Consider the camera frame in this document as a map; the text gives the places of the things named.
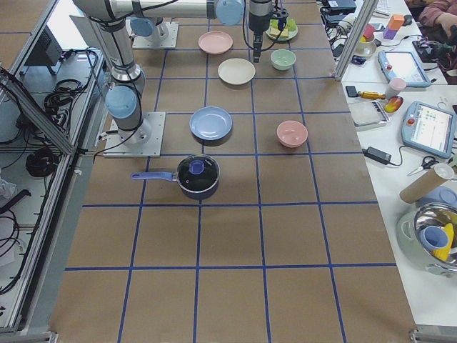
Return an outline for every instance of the stainless steel pot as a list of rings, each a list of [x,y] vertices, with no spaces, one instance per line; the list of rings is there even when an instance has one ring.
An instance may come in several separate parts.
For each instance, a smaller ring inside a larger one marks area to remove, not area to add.
[[[176,171],[133,173],[131,179],[176,181],[186,196],[195,200],[203,200],[209,198],[217,190],[219,176],[219,165],[215,159],[204,154],[194,154],[183,159]]]
[[[419,210],[403,215],[397,223],[396,233],[398,245],[403,253],[418,268],[435,275],[451,276],[457,274],[457,254],[450,254],[446,261],[434,257],[421,243],[419,232],[430,225],[444,227],[452,223],[454,233],[457,227],[457,209],[445,204],[427,204]],[[454,238],[451,251],[457,247]]]

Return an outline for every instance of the person's hand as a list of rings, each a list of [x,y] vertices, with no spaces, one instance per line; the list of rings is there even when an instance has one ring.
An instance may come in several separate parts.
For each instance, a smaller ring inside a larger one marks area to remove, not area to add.
[[[457,16],[450,13],[443,13],[436,18],[435,23],[440,24],[448,38],[451,38],[451,26],[457,25]]]

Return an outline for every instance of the white mounting plate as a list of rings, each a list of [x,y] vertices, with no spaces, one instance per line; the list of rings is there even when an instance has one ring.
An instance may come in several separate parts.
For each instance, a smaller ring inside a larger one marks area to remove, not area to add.
[[[178,40],[178,27],[179,24],[176,22],[166,22],[167,29],[169,30],[169,36],[166,37],[163,41],[159,43],[153,43],[148,41],[144,37],[137,36],[135,37],[134,44],[132,45],[133,49],[174,49],[176,48],[176,42]]]
[[[151,137],[144,143],[138,144],[121,144],[116,148],[105,151],[105,157],[160,157],[162,147],[162,139],[164,137],[165,127],[165,112],[146,112],[144,120],[147,120],[151,125]],[[110,130],[117,130],[117,125],[114,120],[111,122]],[[121,143],[118,134],[108,136],[105,149],[111,148]]]

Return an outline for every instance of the tablet screen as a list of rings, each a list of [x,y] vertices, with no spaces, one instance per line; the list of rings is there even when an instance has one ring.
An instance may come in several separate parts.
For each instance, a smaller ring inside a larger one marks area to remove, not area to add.
[[[389,52],[386,53],[386,58],[395,75],[406,83],[424,82],[419,66],[410,53]]]
[[[411,140],[444,152],[448,146],[451,122],[450,114],[419,105],[416,131]]]

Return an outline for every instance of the scissors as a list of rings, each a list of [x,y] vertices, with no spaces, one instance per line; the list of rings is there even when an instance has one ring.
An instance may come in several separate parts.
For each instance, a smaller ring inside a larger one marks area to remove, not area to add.
[[[437,163],[439,163],[439,162],[435,157],[427,155],[422,159],[421,166],[414,169],[411,173],[408,174],[408,176],[410,177],[411,175],[422,172],[423,170],[430,169],[432,166],[434,166]]]

